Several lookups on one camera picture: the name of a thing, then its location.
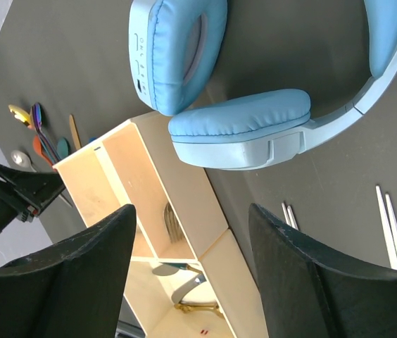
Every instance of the wooden shelf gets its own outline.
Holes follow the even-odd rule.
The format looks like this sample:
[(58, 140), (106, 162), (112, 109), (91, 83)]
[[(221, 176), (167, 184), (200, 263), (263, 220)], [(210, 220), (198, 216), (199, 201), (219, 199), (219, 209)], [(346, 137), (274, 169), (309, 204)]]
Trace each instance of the wooden shelf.
[[(168, 134), (169, 118), (153, 112), (125, 121), (86, 145), (57, 169), (87, 227), (125, 204), (137, 210), (137, 233), (125, 298), (148, 338), (266, 338), (255, 282), (233, 238), (203, 168), (181, 162)], [(167, 204), (184, 238), (172, 243), (164, 222)], [(187, 301), (216, 301), (225, 315), (175, 309), (170, 297), (194, 274), (158, 277), (161, 263), (188, 263), (207, 282)]]

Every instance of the table surface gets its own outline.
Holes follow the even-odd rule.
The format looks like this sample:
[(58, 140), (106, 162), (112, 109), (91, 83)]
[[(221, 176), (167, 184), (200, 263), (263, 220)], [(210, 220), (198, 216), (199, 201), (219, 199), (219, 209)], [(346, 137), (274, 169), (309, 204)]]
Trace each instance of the table surface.
[[(291, 0), (229, 2), (228, 32), (208, 88), (211, 94), (234, 97), (278, 86), (303, 87), (310, 92), (313, 107), (334, 106), (365, 81), (363, 0), (311, 4), (319, 2), (323, 11), (312, 11), (311, 5), (301, 8)], [(29, 108), (41, 102), (52, 135), (67, 137), (70, 144), (71, 113), (86, 142), (150, 111), (138, 100), (130, 76), (130, 4), (122, 0), (14, 0), (0, 33), (0, 147), (5, 154), (24, 150), (37, 167), (49, 169), (31, 149), (33, 134), (11, 117), (9, 104)], [(320, 23), (317, 18), (322, 15), (325, 21)], [(306, 39), (310, 41), (292, 39), (300, 27), (310, 31)], [(279, 31), (290, 35), (282, 38), (275, 34)], [(253, 46), (243, 54), (244, 43)], [(290, 61), (297, 54), (301, 57)], [(279, 70), (282, 65), (273, 66), (282, 57), (289, 60), (284, 64), (292, 72), (289, 81), (285, 80), (287, 71)], [(302, 63), (312, 70), (306, 72)], [(208, 176), (252, 267), (248, 205), (260, 203), (282, 215), (282, 201), (293, 206), (303, 232), (357, 258), (388, 265), (374, 187), (380, 184), (391, 193), (397, 216), (397, 77), (362, 120), (332, 141), (270, 168), (208, 170)], [(56, 242), (84, 229), (77, 211), (62, 201), (54, 202), (41, 219)]]

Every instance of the light blue headphones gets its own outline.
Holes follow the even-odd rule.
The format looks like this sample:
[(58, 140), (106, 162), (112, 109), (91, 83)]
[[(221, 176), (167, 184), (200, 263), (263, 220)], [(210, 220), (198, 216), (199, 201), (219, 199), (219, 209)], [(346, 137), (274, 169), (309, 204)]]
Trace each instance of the light blue headphones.
[(225, 32), (226, 0), (134, 0), (129, 50), (139, 98), (172, 116), (179, 158), (204, 168), (250, 170), (281, 163), (332, 139), (363, 117), (397, 73), (397, 0), (365, 0), (371, 78), (345, 106), (310, 118), (299, 89), (196, 109)]

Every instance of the chopsticks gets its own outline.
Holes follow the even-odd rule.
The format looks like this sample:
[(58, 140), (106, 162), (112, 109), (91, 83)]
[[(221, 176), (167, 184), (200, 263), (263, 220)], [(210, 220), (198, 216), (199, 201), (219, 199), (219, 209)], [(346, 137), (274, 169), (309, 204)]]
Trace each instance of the chopsticks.
[(294, 229), (298, 230), (296, 216), (294, 215), (294, 212), (292, 211), (292, 207), (287, 206), (286, 203), (283, 202), (282, 209), (283, 209), (284, 218), (286, 220), (286, 224), (293, 227)]
[(377, 200), (380, 209), (380, 218), (382, 219), (382, 227), (384, 239), (386, 242), (386, 250), (388, 251), (389, 264), (391, 269), (397, 270), (397, 219), (394, 213), (393, 204), (389, 194), (385, 194), (386, 208), (384, 205), (383, 194), (380, 186), (375, 187)]

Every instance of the colorful utensil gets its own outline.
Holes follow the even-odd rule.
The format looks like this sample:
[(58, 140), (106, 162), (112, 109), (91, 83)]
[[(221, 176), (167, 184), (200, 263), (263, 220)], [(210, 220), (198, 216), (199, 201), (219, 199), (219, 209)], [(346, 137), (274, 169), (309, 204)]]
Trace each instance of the colorful utensil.
[(9, 111), (14, 115), (14, 118), (19, 120), (28, 128), (32, 129), (31, 117), (30, 114), (24, 111), (21, 107), (14, 106), (10, 104), (8, 106)]
[(45, 154), (41, 141), (37, 135), (32, 139), (32, 148), (37, 155), (42, 157), (50, 165), (50, 167), (53, 166), (53, 162), (51, 162), (50, 158)]
[(81, 141), (80, 136), (78, 135), (77, 125), (75, 123), (75, 118), (72, 114), (69, 116), (69, 126), (70, 126), (70, 133), (72, 134), (73, 144), (75, 145), (76, 150), (81, 149)]
[(42, 126), (42, 107), (39, 103), (36, 103), (31, 109), (32, 119), (34, 121), (34, 127), (36, 129), (39, 138), (41, 139), (42, 146), (45, 148), (47, 155), (51, 158), (51, 160), (56, 163), (60, 161), (60, 157), (56, 152), (56, 148), (53, 143), (44, 133), (44, 129)]
[(58, 155), (61, 158), (61, 160), (69, 156), (69, 142), (67, 141), (67, 139), (61, 137), (58, 140), (58, 145), (56, 147), (56, 150), (58, 151)]

